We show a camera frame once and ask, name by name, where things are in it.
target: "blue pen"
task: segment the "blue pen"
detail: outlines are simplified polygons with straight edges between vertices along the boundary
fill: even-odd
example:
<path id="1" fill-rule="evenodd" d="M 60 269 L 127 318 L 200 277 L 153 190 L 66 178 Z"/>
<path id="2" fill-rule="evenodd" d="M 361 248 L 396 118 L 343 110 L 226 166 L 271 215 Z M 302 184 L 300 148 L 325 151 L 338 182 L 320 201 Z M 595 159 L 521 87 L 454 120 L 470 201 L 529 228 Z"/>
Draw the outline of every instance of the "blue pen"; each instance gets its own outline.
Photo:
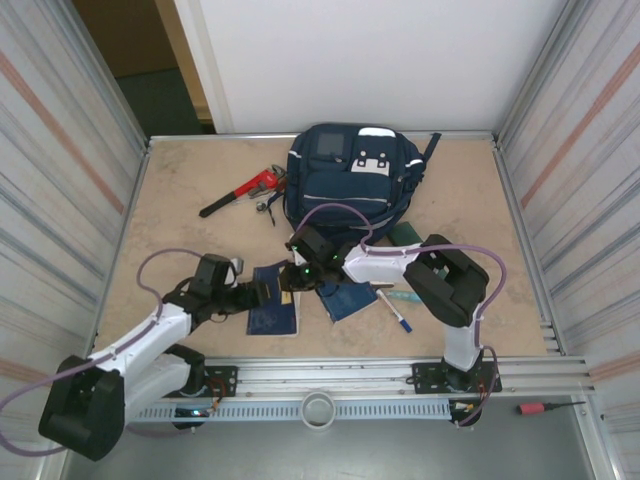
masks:
<path id="1" fill-rule="evenodd" d="M 389 308 L 391 309 L 391 311 L 393 312 L 393 314 L 396 316 L 396 318 L 398 319 L 398 323 L 400 323 L 400 325 L 402 325 L 402 328 L 404 328 L 406 330 L 407 333 L 411 333 L 413 331 L 413 329 L 411 328 L 411 325 L 409 325 L 407 323 L 407 321 L 404 319 L 404 317 L 400 314 L 400 312 L 398 310 L 396 310 L 396 307 L 393 306 L 393 304 L 389 301 L 389 299 L 387 298 L 387 296 L 382 292 L 382 290 L 376 290 L 376 294 L 378 295 L 378 297 L 380 297 L 380 299 L 386 303 Z"/>

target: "cable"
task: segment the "cable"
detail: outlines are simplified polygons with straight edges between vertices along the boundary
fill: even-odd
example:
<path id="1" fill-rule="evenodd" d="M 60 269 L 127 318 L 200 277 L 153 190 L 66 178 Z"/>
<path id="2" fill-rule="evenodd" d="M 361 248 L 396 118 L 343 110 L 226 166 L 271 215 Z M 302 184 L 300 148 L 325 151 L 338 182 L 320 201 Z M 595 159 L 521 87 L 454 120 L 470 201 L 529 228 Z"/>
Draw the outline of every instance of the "cable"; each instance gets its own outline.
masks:
<path id="1" fill-rule="evenodd" d="M 320 297 L 320 298 L 331 298 L 333 297 L 336 293 L 338 293 L 338 290 L 340 289 L 340 284 L 336 283 L 336 288 L 334 288 L 331 293 L 328 293 L 326 295 L 321 295 L 320 294 L 320 289 L 316 288 L 316 294 Z"/>
<path id="2" fill-rule="evenodd" d="M 472 252 L 482 253 L 484 255 L 487 255 L 493 258 L 497 262 L 498 266 L 500 267 L 500 281 L 498 282 L 498 285 L 493 290 L 491 295 L 489 295 L 489 297 L 484 302 L 482 302 L 482 304 L 478 307 L 478 310 L 476 312 L 476 318 L 478 319 L 482 318 L 482 314 L 484 313 L 484 311 L 491 304 L 491 302 L 493 302 L 496 299 L 496 297 L 500 294 L 500 292 L 504 288 L 504 285 L 507 281 L 507 266 L 505 265 L 502 258 L 500 258 L 496 253 L 484 247 L 450 243 L 445 245 L 429 245 L 427 247 L 418 247 L 418 248 L 412 248 L 412 249 L 385 250 L 385 251 L 371 250 L 370 247 L 365 244 L 365 242 L 373 236 L 373 226 L 371 225 L 367 217 L 365 217 L 361 212 L 359 212 L 358 210 L 356 210 L 355 208 L 349 205 L 343 205 L 341 203 L 324 203 L 322 205 L 318 205 L 317 207 L 312 208 L 302 218 L 302 221 L 298 225 L 298 228 L 296 228 L 296 232 L 300 230 L 305 225 L 305 223 L 309 221 L 309 218 L 311 218 L 311 216 L 314 215 L 318 210 L 321 210 L 323 208 L 329 208 L 329 207 L 338 207 L 338 208 L 343 208 L 345 210 L 349 210 L 350 212 L 356 214 L 364 222 L 369 232 L 362 238 L 362 240 L 360 240 L 360 248 L 362 248 L 362 250 L 368 255 L 385 257 L 385 256 L 395 256 L 395 255 L 412 255 L 414 253 L 434 252 L 434 251 L 440 251 L 440 250 L 470 250 Z M 489 350 L 491 352 L 491 355 L 493 356 L 493 374 L 491 376 L 489 389 L 486 391 L 485 396 L 480 402 L 480 404 L 478 405 L 478 407 L 475 408 L 474 411 L 471 413 L 471 415 L 469 415 L 467 418 L 465 418 L 460 422 L 457 422 L 458 426 L 466 425 L 473 418 L 475 418 L 477 415 L 480 414 L 480 412 L 486 405 L 487 401 L 489 400 L 489 397 L 493 393 L 493 389 L 496 385 L 496 380 L 498 378 L 498 355 L 496 354 L 496 351 L 493 347 L 489 345 L 480 344 L 480 321 L 479 320 L 476 321 L 476 324 L 475 324 L 474 343 L 476 347 L 482 348 L 483 350 Z"/>
<path id="3" fill-rule="evenodd" d="M 489 345 L 483 345 L 482 348 L 484 350 L 489 350 L 491 352 L 491 356 L 493 356 L 493 373 L 491 374 L 491 382 L 489 383 L 489 389 L 485 392 L 484 398 L 480 401 L 480 405 L 478 405 L 473 410 L 473 412 L 471 412 L 471 415 L 466 417 L 464 420 L 456 422 L 456 425 L 458 427 L 462 427 L 466 425 L 467 423 L 469 423 L 471 420 L 473 420 L 475 417 L 477 417 L 480 414 L 484 406 L 489 401 L 489 397 L 493 393 L 493 389 L 496 386 L 496 380 L 498 379 L 498 354 L 496 354 L 496 350 Z"/>
<path id="4" fill-rule="evenodd" d="M 184 287 L 186 287 L 189 283 L 191 283 L 191 280 L 193 280 L 193 277 L 187 277 L 184 280 L 181 280 L 180 282 L 178 282 L 178 284 L 175 286 L 174 290 L 182 290 Z"/>
<path id="5" fill-rule="evenodd" d="M 233 272 L 233 282 L 231 282 L 231 286 L 233 286 L 238 281 L 238 271 L 236 270 L 236 266 L 233 264 L 233 262 L 229 262 L 229 265 L 231 265 L 231 271 Z M 229 314 L 227 313 L 222 320 L 214 320 L 213 317 L 211 317 L 209 320 L 213 323 L 224 323 L 228 318 Z"/>
<path id="6" fill-rule="evenodd" d="M 100 365 L 106 362 L 107 360 L 111 359 L 114 355 L 118 355 L 123 350 L 126 350 L 127 348 L 129 348 L 131 345 L 139 342 L 145 335 L 147 335 L 151 331 L 151 329 L 153 329 L 153 327 L 157 325 L 158 319 L 162 315 L 163 304 L 162 304 L 162 296 L 160 295 L 160 292 L 158 292 L 155 288 L 146 285 L 142 281 L 142 271 L 144 270 L 144 267 L 146 267 L 151 260 L 153 260 L 159 255 L 164 255 L 165 253 L 186 253 L 189 255 L 193 255 L 194 257 L 198 257 L 198 258 L 202 257 L 202 255 L 200 255 L 199 253 L 194 252 L 193 250 L 188 250 L 186 248 L 164 248 L 162 250 L 158 250 L 155 253 L 152 253 L 142 261 L 142 263 L 140 264 L 140 267 L 138 267 L 138 272 L 136 273 L 136 284 L 142 290 L 151 293 L 157 300 L 158 306 L 156 309 L 155 319 L 152 319 L 147 324 L 147 326 L 144 329 L 142 329 L 137 335 L 134 335 L 125 343 L 123 343 L 118 348 L 116 348 L 113 353 L 107 353 L 102 357 L 96 358 L 88 363 L 85 363 L 83 365 L 79 365 L 77 367 L 64 370 L 63 372 L 59 372 L 55 375 L 51 375 L 49 377 L 43 378 L 38 382 L 25 385 L 24 387 L 16 390 L 15 392 L 10 393 L 0 401 L 0 413 L 2 413 L 2 410 L 4 410 L 4 408 L 9 403 L 11 403 L 16 398 L 21 397 L 25 393 L 31 392 L 36 388 L 44 387 L 45 385 L 49 385 L 50 383 L 56 382 L 58 380 L 62 380 L 63 378 L 71 377 L 78 373 L 89 370 L 90 368 L 93 368 L 97 365 Z M 65 447 L 56 447 L 49 450 L 24 450 L 20 447 L 15 446 L 13 443 L 11 443 L 9 439 L 4 436 L 2 431 L 0 431 L 0 445 L 2 445 L 6 450 L 10 451 L 11 453 L 20 455 L 22 457 L 45 457 L 45 456 L 54 455 L 56 453 L 60 453 L 66 450 Z"/>
<path id="7" fill-rule="evenodd" d="M 213 383 L 209 383 L 209 388 L 211 389 L 211 396 L 213 397 L 212 407 L 213 407 L 213 410 L 215 411 L 218 408 L 218 405 L 220 404 L 222 399 L 227 396 L 227 387 L 225 386 L 224 381 L 222 381 L 219 378 L 209 377 L 208 382 L 216 382 L 218 385 L 220 385 L 220 396 L 218 397 L 218 400 L 216 400 L 214 397 L 215 391 L 216 391 L 215 386 L 213 385 Z"/>

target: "corrugated metal wall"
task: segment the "corrugated metal wall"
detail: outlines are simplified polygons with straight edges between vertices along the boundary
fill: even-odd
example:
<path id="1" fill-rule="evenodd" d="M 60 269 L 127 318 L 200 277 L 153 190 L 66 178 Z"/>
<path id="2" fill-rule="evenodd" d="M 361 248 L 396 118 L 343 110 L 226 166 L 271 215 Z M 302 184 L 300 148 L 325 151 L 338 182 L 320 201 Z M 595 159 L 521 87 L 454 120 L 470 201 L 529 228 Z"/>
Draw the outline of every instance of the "corrugated metal wall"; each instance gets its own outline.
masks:
<path id="1" fill-rule="evenodd" d="M 0 3 L 0 398 L 83 354 L 143 161 L 137 128 L 67 2 Z M 2 431 L 28 449 L 48 390 Z M 0 477 L 34 463 L 0 448 Z"/>
<path id="2" fill-rule="evenodd" d="M 640 2 L 586 5 L 501 142 L 565 347 L 640 478 Z"/>

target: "screwdriver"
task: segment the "screwdriver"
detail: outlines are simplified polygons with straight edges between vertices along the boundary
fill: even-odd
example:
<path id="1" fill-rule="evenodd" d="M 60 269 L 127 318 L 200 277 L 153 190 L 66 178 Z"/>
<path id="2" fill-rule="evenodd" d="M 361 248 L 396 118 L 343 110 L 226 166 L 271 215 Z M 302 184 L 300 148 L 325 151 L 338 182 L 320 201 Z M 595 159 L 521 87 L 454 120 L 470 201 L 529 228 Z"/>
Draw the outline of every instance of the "screwdriver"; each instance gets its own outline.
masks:
<path id="1" fill-rule="evenodd" d="M 582 405 L 586 402 L 573 403 L 522 403 L 516 407 L 516 411 L 520 415 L 536 415 L 538 413 L 548 412 L 560 407 L 568 407 L 569 405 Z"/>

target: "red pipe wrench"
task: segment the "red pipe wrench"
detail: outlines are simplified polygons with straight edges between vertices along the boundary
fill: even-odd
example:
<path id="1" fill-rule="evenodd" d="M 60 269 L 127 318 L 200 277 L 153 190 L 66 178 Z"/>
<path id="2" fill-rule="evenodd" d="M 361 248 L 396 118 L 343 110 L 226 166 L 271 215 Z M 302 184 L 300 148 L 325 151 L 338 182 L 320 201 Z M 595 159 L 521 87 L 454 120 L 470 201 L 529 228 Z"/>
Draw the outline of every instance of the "red pipe wrench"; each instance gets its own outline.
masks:
<path id="1" fill-rule="evenodd" d="M 240 185 L 233 192 L 227 193 L 221 199 L 216 200 L 211 205 L 204 207 L 202 210 L 200 210 L 200 216 L 202 218 L 206 218 L 216 210 L 224 207 L 225 205 L 233 202 L 238 197 L 241 197 L 245 193 L 249 193 L 252 190 L 256 190 L 257 192 L 272 190 L 278 186 L 278 183 L 280 183 L 280 180 L 285 177 L 286 173 L 287 172 L 284 168 L 278 165 L 271 165 L 270 168 L 263 170 L 247 183 Z"/>

